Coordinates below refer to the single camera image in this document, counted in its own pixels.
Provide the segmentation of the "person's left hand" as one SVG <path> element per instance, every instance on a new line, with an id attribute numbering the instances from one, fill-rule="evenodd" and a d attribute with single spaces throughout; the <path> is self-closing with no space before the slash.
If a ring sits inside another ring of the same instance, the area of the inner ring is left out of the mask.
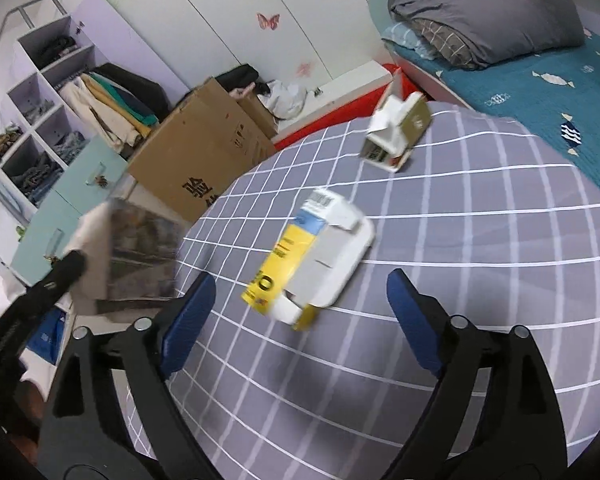
<path id="1" fill-rule="evenodd" d="M 16 426 L 7 430 L 7 435 L 28 462 L 36 466 L 45 399 L 35 382 L 24 380 L 15 388 L 14 402 Z"/>

